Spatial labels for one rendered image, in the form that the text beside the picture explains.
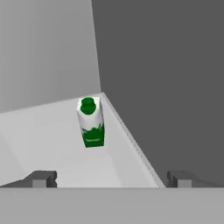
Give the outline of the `white and green milk carton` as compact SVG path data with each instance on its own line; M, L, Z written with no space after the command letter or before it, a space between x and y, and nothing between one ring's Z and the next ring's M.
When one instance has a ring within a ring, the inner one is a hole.
M104 145L105 125L100 97L78 100L77 116L83 142L87 148Z

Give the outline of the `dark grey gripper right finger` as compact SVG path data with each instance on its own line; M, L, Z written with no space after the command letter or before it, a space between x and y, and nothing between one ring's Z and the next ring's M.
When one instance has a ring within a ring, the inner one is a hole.
M194 188L194 187L220 187L220 184L203 180L190 171L168 171L168 187Z

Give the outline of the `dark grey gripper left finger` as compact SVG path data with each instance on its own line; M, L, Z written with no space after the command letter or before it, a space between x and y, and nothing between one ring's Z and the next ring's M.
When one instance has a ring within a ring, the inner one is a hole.
M25 178L5 184L3 187L54 188L57 186L56 179L56 171L33 171Z

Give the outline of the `white fridge shelf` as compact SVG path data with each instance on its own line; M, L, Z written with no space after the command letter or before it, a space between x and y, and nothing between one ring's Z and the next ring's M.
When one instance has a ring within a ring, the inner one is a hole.
M99 96L102 147L84 146L76 98L0 114L0 186L42 170L56 171L59 187L163 188L107 96Z

